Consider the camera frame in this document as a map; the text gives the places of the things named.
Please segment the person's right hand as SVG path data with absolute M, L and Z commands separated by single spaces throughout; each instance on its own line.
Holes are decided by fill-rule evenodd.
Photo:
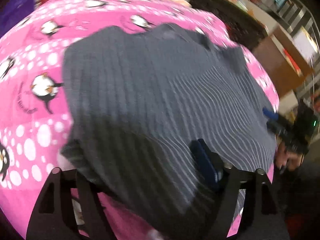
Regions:
M 303 161 L 304 155 L 290 152 L 283 142 L 278 145 L 274 155 L 274 165 L 278 169 L 284 167 L 289 171 L 294 171 L 302 165 Z

